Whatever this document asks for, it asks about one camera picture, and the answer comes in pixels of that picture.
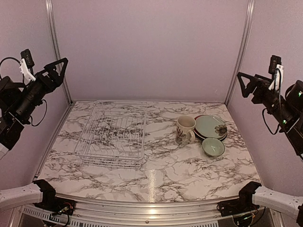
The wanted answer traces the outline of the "green floral bowl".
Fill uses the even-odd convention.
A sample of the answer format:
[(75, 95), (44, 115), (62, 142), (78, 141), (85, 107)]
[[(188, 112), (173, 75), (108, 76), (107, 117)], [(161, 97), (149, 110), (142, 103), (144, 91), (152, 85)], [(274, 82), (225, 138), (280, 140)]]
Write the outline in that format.
[(216, 138), (206, 138), (202, 141), (202, 149), (209, 157), (219, 157), (225, 152), (224, 144)]

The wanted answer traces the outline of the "black striped plate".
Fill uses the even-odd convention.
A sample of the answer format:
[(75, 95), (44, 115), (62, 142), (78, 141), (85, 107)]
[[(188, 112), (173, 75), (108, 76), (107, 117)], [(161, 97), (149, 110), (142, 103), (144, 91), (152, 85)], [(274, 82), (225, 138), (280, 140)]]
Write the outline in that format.
[[(195, 135), (196, 135), (199, 139), (201, 139), (201, 140), (207, 139), (207, 137), (202, 136), (196, 129), (194, 129), (194, 133), (195, 133)], [(227, 135), (228, 135), (228, 133), (225, 133), (225, 135), (224, 135), (223, 137), (219, 138), (219, 140), (220, 140), (220, 141), (225, 140), (226, 137), (227, 137)]]

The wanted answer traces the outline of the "floral ceramic mug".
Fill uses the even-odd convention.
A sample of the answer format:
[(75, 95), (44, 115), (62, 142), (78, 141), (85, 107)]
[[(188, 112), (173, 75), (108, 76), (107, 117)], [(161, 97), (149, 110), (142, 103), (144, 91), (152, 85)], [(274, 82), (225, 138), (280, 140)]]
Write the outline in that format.
[(176, 142), (179, 145), (193, 143), (196, 139), (195, 126), (196, 121), (193, 117), (187, 115), (179, 116), (177, 118)]

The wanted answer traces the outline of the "white wire dish rack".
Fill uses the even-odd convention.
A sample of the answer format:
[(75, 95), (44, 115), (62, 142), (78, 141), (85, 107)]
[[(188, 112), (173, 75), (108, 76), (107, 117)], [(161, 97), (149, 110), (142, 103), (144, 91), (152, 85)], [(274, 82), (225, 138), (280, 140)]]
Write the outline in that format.
[(144, 160), (147, 103), (94, 102), (74, 155), (84, 164), (139, 169)]

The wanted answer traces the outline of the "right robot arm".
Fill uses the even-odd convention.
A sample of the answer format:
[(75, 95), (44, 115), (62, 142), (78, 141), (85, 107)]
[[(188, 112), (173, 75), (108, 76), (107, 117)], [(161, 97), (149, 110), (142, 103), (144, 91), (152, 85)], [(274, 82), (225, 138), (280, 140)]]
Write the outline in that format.
[[(303, 82), (297, 80), (291, 85), (285, 96), (281, 88), (270, 89), (270, 79), (242, 72), (237, 74), (243, 97), (253, 94), (254, 104), (263, 104), (278, 121), (299, 158), (303, 157)], [(260, 183), (249, 182), (239, 192), (234, 207), (244, 212), (253, 205), (276, 210), (293, 218), (299, 226), (303, 225), (303, 198), (273, 191)]]

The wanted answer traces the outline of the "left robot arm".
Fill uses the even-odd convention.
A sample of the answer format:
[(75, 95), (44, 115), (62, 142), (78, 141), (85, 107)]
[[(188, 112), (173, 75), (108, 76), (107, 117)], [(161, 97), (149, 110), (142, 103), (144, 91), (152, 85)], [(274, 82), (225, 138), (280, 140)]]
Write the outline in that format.
[[(0, 80), (0, 156), (5, 157), (18, 140), (26, 124), (32, 124), (32, 112), (42, 104), (44, 96), (54, 92), (62, 83), (68, 59), (62, 58), (44, 66), (35, 75), (24, 59), (20, 71), (29, 83), (13, 82), (9, 76)], [(26, 186), (2, 190), (0, 210), (6, 211), (27, 204), (37, 204), (49, 210), (60, 206), (55, 189), (46, 180), (36, 180)]]

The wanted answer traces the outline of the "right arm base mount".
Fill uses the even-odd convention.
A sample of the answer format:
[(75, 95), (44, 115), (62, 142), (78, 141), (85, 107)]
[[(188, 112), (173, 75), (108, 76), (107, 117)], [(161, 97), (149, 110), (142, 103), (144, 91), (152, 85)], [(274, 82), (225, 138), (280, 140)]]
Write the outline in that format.
[(232, 216), (236, 227), (250, 227), (259, 208), (259, 205), (241, 204), (240, 199), (221, 201), (216, 206), (222, 217)]

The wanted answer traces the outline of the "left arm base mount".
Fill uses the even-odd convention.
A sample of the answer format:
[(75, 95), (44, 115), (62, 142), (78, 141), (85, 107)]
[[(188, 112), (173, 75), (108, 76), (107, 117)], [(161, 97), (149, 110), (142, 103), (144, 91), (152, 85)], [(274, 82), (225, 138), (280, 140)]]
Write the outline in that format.
[(71, 223), (71, 216), (75, 210), (76, 201), (55, 196), (49, 202), (34, 203), (34, 206), (49, 211), (46, 227), (67, 227)]

